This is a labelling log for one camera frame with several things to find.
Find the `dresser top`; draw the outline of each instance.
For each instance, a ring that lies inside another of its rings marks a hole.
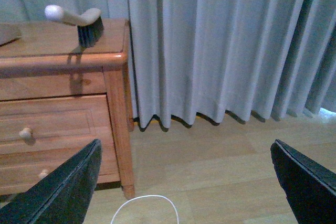
[[[0,46],[0,68],[15,65],[28,67],[28,62],[32,66],[47,67],[48,60],[50,67],[113,65],[127,60],[124,53],[128,46],[129,31],[125,19],[103,19],[103,35],[90,48],[79,46],[77,26],[54,22],[17,24],[22,37]]]

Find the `dresser drawer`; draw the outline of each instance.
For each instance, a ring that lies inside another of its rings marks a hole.
[[[80,148],[70,148],[0,155],[0,194],[28,190],[79,150]],[[113,146],[104,145],[99,183],[120,180],[115,158]]]
[[[32,141],[19,133],[32,130]],[[83,147],[98,138],[113,145],[105,95],[2,102],[0,155]]]
[[[105,93],[101,68],[0,73],[0,101]]]
[[[19,132],[32,130],[32,140]],[[98,182],[119,181],[107,98],[86,95],[2,102],[0,106],[0,194],[25,191],[93,139],[102,143]]]

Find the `brush bristles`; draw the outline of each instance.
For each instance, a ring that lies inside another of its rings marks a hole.
[[[99,17],[88,26],[77,26],[78,40],[81,47],[93,47],[104,31],[103,22]]]

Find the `wooden dresser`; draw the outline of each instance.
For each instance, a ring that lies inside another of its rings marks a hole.
[[[20,23],[22,38],[0,46],[0,195],[26,191],[98,138],[98,183],[120,181],[134,197],[129,25],[103,24],[92,48],[51,22]]]

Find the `object on dresser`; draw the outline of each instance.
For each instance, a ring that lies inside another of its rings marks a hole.
[[[0,24],[0,46],[20,37],[20,29],[16,25]]]
[[[82,15],[72,14],[58,5],[48,5],[45,15],[48,20],[70,26],[77,25],[78,40],[81,47],[93,47],[101,37],[104,26],[100,17],[101,10],[88,9]]]

